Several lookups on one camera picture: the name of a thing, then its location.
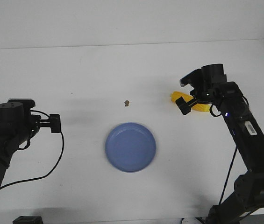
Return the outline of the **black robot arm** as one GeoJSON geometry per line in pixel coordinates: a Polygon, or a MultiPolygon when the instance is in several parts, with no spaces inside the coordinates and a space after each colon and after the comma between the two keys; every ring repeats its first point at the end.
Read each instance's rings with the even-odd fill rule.
{"type": "Polygon", "coordinates": [[[234,192],[212,206],[205,219],[206,224],[237,224],[264,208],[264,134],[238,85],[227,81],[222,64],[196,69],[181,78],[180,85],[193,88],[191,100],[176,100],[180,111],[188,114],[197,104],[216,107],[247,168],[235,180],[234,192]]]}
{"type": "Polygon", "coordinates": [[[13,154],[27,149],[40,128],[62,133],[60,115],[53,113],[47,119],[42,119],[44,113],[33,110],[35,105],[34,100],[24,98],[12,98],[0,104],[0,191],[7,187],[2,182],[13,154]]]}

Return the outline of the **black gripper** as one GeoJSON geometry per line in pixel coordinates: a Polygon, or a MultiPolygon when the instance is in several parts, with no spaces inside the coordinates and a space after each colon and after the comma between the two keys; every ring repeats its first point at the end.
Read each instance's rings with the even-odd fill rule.
{"type": "Polygon", "coordinates": [[[186,102],[183,97],[180,97],[175,101],[183,115],[187,115],[197,103],[212,104],[216,102],[218,84],[190,85],[193,87],[193,90],[190,91],[190,95],[193,96],[194,99],[186,102]]]}
{"type": "Polygon", "coordinates": [[[61,120],[59,114],[46,114],[41,111],[30,110],[28,112],[28,130],[29,135],[36,135],[40,128],[48,127],[51,129],[51,133],[61,133],[61,120]]]}

